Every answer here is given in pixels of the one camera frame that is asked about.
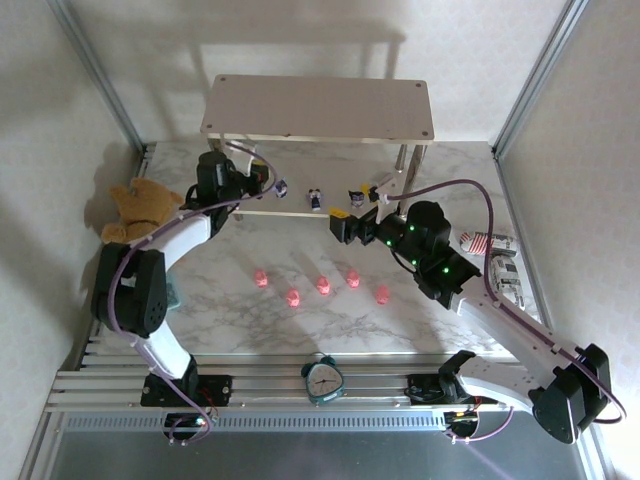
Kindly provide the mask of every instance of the purple cable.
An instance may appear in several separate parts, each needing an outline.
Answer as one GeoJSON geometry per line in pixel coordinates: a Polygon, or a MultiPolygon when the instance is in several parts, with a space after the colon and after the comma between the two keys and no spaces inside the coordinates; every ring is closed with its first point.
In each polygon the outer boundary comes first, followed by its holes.
{"type": "MultiPolygon", "coordinates": [[[[489,196],[489,192],[478,182],[470,179],[459,179],[459,180],[450,180],[448,182],[438,183],[436,185],[431,185],[430,187],[425,187],[420,190],[411,193],[405,193],[402,195],[389,195],[387,198],[389,200],[404,200],[407,198],[417,197],[419,195],[424,195],[425,193],[432,192],[434,190],[439,190],[441,188],[450,187],[452,185],[473,185],[484,197],[485,202],[487,203],[487,210],[489,213],[489,225],[487,228],[487,249],[484,255],[484,286],[487,291],[489,297],[495,302],[498,301],[498,296],[494,293],[493,288],[491,288],[491,283],[489,282],[489,262],[490,262],[490,251],[491,251],[491,237],[493,235],[493,203],[491,202],[491,197],[489,196]]],[[[550,348],[555,347],[556,343],[551,340],[548,336],[538,331],[535,327],[529,325],[527,322],[522,320],[516,313],[511,311],[509,307],[507,307],[504,303],[500,302],[500,310],[505,312],[512,320],[518,323],[522,328],[527,330],[534,337],[542,341],[545,345],[550,348]]],[[[604,393],[604,395],[611,400],[611,402],[616,406],[618,411],[620,412],[620,416],[618,418],[607,418],[598,420],[595,419],[595,423],[603,423],[603,424],[615,424],[623,421],[627,418],[627,411],[624,406],[618,400],[618,398],[607,388],[607,386],[600,381],[598,377],[596,377],[591,370],[589,370],[585,365],[580,363],[573,355],[567,352],[564,348],[560,347],[558,353],[562,355],[565,359],[569,360],[583,375],[585,375],[595,386],[598,387],[600,392],[604,393]]]]}
{"type": "Polygon", "coordinates": [[[240,198],[240,199],[236,199],[236,200],[229,200],[226,202],[220,202],[216,205],[211,205],[208,207],[204,207],[201,208],[199,210],[193,210],[191,212],[188,212],[184,215],[178,216],[176,218],[174,218],[173,220],[171,220],[170,222],[166,223],[165,225],[161,226],[160,228],[158,228],[157,230],[155,230],[151,235],[146,236],[144,239],[142,239],[140,242],[131,245],[131,249],[127,252],[127,254],[124,256],[124,258],[122,259],[122,262],[120,262],[120,265],[118,266],[113,279],[111,280],[111,285],[109,287],[109,294],[107,296],[107,313],[109,315],[109,322],[111,323],[111,327],[113,328],[113,330],[121,335],[122,337],[126,338],[129,341],[133,342],[133,347],[135,348],[135,350],[140,354],[140,356],[142,358],[145,359],[145,361],[147,362],[147,364],[149,365],[149,370],[159,376],[160,378],[162,378],[162,380],[165,381],[165,383],[167,385],[169,385],[169,387],[176,393],[176,395],[178,395],[182,400],[184,400],[189,406],[193,407],[196,409],[196,411],[202,415],[204,421],[205,421],[205,430],[204,433],[198,437],[195,438],[191,438],[190,440],[184,440],[182,442],[183,445],[188,445],[194,442],[197,442],[199,440],[202,440],[204,437],[206,437],[210,432],[211,432],[211,419],[209,418],[209,415],[205,412],[205,410],[200,407],[197,403],[195,403],[193,400],[191,400],[187,395],[185,395],[178,387],[176,387],[172,381],[171,378],[169,378],[169,376],[164,373],[162,371],[161,368],[159,368],[159,365],[155,362],[155,360],[150,357],[147,352],[140,346],[138,345],[138,337],[136,335],[133,335],[129,332],[125,332],[120,328],[120,325],[118,325],[118,320],[116,318],[116,309],[115,309],[115,300],[116,300],[116,289],[118,288],[118,285],[120,284],[120,278],[122,277],[122,274],[124,273],[125,268],[127,267],[127,265],[129,264],[129,262],[131,261],[131,258],[133,257],[134,253],[137,252],[138,250],[140,250],[141,248],[146,247],[147,245],[149,245],[153,240],[160,238],[162,235],[164,235],[165,233],[167,233],[169,230],[171,230],[172,228],[174,228],[176,225],[182,223],[184,220],[187,220],[189,218],[192,218],[196,215],[200,215],[201,213],[207,213],[211,210],[214,210],[216,208],[220,208],[220,207],[227,207],[227,206],[231,206],[231,205],[236,205],[240,202],[244,202],[247,200],[252,200],[254,198],[258,198],[258,197],[262,197],[265,193],[270,192],[271,190],[274,189],[275,184],[278,182],[278,173],[274,170],[273,166],[261,155],[259,155],[258,153],[252,152],[249,149],[246,149],[244,147],[241,147],[239,145],[235,145],[233,143],[227,142],[227,145],[230,146],[231,148],[234,148],[236,150],[240,150],[241,152],[244,152],[248,155],[251,155],[253,158],[257,158],[258,160],[264,162],[264,164],[269,168],[269,170],[271,171],[271,173],[273,173],[273,182],[271,183],[271,185],[269,185],[269,187],[267,189],[265,189],[264,191],[256,194],[256,195],[252,195],[250,197],[246,197],[246,198],[240,198]]]}
{"type": "MultiPolygon", "coordinates": [[[[453,433],[452,431],[447,432],[446,435],[453,440],[460,440],[465,444],[470,442],[479,442],[480,440],[486,440],[487,438],[491,438],[499,434],[505,428],[507,428],[507,426],[509,425],[509,422],[511,422],[511,419],[513,418],[513,413],[514,413],[513,407],[511,407],[509,409],[509,415],[507,415],[507,418],[505,419],[505,421],[502,422],[502,425],[500,425],[494,431],[485,433],[484,435],[480,435],[479,437],[460,437],[455,433],[453,433]]],[[[478,413],[478,426],[476,427],[476,431],[478,431],[479,427],[480,427],[480,414],[478,413]]]]}

